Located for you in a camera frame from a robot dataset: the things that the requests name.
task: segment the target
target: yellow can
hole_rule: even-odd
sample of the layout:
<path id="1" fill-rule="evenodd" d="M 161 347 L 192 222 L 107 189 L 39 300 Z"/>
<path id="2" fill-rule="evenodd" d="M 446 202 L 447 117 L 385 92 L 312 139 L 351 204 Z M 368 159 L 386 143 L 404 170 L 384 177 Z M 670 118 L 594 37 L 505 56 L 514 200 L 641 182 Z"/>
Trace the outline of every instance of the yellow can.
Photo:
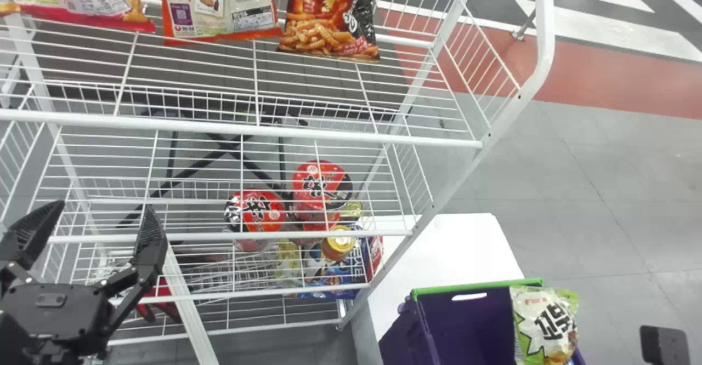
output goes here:
<path id="1" fill-rule="evenodd" d="M 349 231 L 350 228 L 346 225 L 336 225 L 333 228 L 334 231 Z M 353 249 L 356 245 L 356 238 L 354 237 L 331 237 L 324 238 L 321 241 L 321 252 L 325 257 L 330 260 L 340 263 L 346 258 L 346 255 Z"/>

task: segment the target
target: basket handle hole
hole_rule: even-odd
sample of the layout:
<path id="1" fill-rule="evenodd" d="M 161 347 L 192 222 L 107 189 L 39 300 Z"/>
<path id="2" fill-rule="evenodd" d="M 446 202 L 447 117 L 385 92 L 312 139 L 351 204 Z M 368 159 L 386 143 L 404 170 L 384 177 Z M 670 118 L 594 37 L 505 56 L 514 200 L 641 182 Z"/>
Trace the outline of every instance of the basket handle hole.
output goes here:
<path id="1" fill-rule="evenodd" d="M 459 300 L 474 300 L 481 299 L 487 296 L 487 293 L 476 293 L 476 294 L 461 294 L 455 295 L 451 300 L 458 302 Z"/>

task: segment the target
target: red noodle cup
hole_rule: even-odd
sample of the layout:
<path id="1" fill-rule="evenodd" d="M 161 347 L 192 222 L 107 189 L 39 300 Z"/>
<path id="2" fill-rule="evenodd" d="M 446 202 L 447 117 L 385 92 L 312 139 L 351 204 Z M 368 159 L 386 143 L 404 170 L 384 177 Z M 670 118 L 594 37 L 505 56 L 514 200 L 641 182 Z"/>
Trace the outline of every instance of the red noodle cup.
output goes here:
<path id="1" fill-rule="evenodd" d="M 276 232 L 283 228 L 285 218 L 285 206 L 278 195 L 258 188 L 233 193 L 224 210 L 224 219 L 232 232 Z M 261 251 L 270 242 L 270 239 L 239 239 L 236 245 L 242 251 Z"/>
<path id="2" fill-rule="evenodd" d="M 306 231 L 330 230 L 339 221 L 339 211 L 351 198 L 352 190 L 351 179 L 340 166 L 329 161 L 307 161 L 293 174 L 295 216 L 304 222 Z"/>

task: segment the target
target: purple basket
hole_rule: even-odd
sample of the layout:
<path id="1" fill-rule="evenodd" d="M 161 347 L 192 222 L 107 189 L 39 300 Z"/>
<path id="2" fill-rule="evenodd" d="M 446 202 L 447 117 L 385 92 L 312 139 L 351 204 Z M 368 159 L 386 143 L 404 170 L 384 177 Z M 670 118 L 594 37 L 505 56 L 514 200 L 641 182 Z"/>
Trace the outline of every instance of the purple basket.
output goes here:
<path id="1" fill-rule="evenodd" d="M 541 280 L 421 288 L 399 305 L 379 345 L 384 365 L 514 365 L 509 285 Z M 461 294 L 484 298 L 451 300 Z M 586 365 L 579 352 L 573 365 Z"/>

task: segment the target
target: white wire shelf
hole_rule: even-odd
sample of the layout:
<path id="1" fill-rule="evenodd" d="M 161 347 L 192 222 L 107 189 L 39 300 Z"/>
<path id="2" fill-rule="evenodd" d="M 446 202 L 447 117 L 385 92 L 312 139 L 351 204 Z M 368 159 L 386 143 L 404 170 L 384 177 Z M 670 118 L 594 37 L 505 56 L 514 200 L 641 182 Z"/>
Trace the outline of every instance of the white wire shelf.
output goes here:
<path id="1" fill-rule="evenodd" d="M 354 302 L 362 303 L 370 295 L 533 98 L 554 51 L 552 0 L 536 0 L 539 53 L 524 84 L 467 0 L 378 0 L 377 63 L 279 53 L 276 40 L 165 46 L 160 0 L 143 1 L 156 35 L 5 17 L 0 224 L 63 199 L 33 272 L 91 284 L 130 259 L 151 205 L 172 249 L 161 277 L 176 286 L 141 303 L 178 303 L 190 330 L 160 311 L 155 323 L 133 315 L 110 344 L 190 337 L 209 360 L 211 347 L 193 330 L 344 327 L 358 305 L 319 297 L 360 290 Z M 444 150 L 465 160 L 437 158 Z M 332 229 L 326 203 L 309 213 L 323 217 L 321 230 L 296 217 L 292 176 L 308 161 L 348 174 L 361 208 L 355 230 Z M 280 230 L 228 227 L 226 202 L 251 188 L 281 198 Z M 306 268 L 318 266 L 306 262 L 309 249 L 285 245 L 389 235 L 406 238 L 387 263 L 369 265 L 358 245 L 350 272 L 310 280 Z M 241 251 L 248 239 L 261 240 L 261 250 Z M 296 264 L 281 262 L 295 252 Z"/>
<path id="2" fill-rule="evenodd" d="M 341 319 L 338 302 L 322 298 L 228 298 L 196 307 L 208 335 L 329 325 Z M 155 310 L 155 316 L 156 321 L 149 323 L 134 313 L 122 323 L 109 345 L 188 338 L 182 323 L 173 322 L 160 310 Z"/>
<path id="3" fill-rule="evenodd" d="M 160 26 L 160 0 L 145 2 L 148 16 Z M 160 30 L 150 35 L 35 20 L 32 50 L 25 55 L 36 60 L 36 67 L 25 63 L 23 68 L 42 70 L 43 80 L 18 79 L 0 97 L 22 98 L 33 87 L 33 97 L 43 103 L 43 110 L 110 116 L 104 120 L 106 126 L 126 125 L 112 120 L 119 117 L 238 126 L 276 122 L 300 136 L 314 137 L 318 134 L 304 135 L 304 130 L 320 129 L 332 137 L 363 133 L 388 141 L 391 138 L 383 136 L 396 135 L 480 148 L 486 129 L 481 116 L 494 120 L 519 87 L 467 9 L 462 21 L 471 26 L 461 23 L 445 41 L 450 45 L 426 40 L 438 36 L 455 2 L 379 0 L 376 23 L 382 60 L 377 63 L 279 53 L 277 40 L 173 47 L 163 45 L 166 38 L 158 35 Z M 278 0 L 278 7 L 284 8 L 283 3 Z M 15 42 L 11 31 L 20 28 L 24 25 L 5 26 L 10 32 L 0 33 L 0 41 Z M 16 53 L 0 48 L 0 53 Z M 467 103 L 456 97 L 463 87 L 452 89 L 460 83 L 448 78 L 458 76 L 457 70 L 472 94 L 473 100 L 467 102 L 480 107 L 476 112 L 470 107 L 464 112 Z M 496 93 L 490 94 L 493 85 Z M 481 103 L 479 92 L 493 98 Z M 43 121 L 50 118 L 42 116 Z M 239 133 L 258 134 L 251 128 Z"/>
<path id="4" fill-rule="evenodd" d="M 297 295 L 333 299 L 329 293 L 345 290 L 358 290 L 368 287 L 368 283 L 382 264 L 366 262 L 370 259 L 368 246 L 362 245 L 363 238 L 340 265 L 326 265 L 314 261 L 319 250 L 310 246 L 298 246 L 286 239 L 269 244 L 260 252 L 244 252 L 228 242 L 193 242 L 173 244 L 178 265 L 182 270 L 188 295 L 185 297 L 171 293 L 173 283 L 158 280 L 155 295 L 141 300 L 141 303 L 164 303 L 177 300 L 195 299 L 198 304 L 218 302 L 227 298 L 251 298 L 272 294 Z M 73 256 L 72 265 L 64 265 L 60 280 L 77 284 L 91 285 L 116 273 L 132 257 L 131 243 L 79 243 L 61 244 L 63 253 Z M 53 262 L 57 257 L 47 258 L 42 264 L 42 275 L 53 277 Z M 160 277 L 174 277 L 165 273 Z"/>

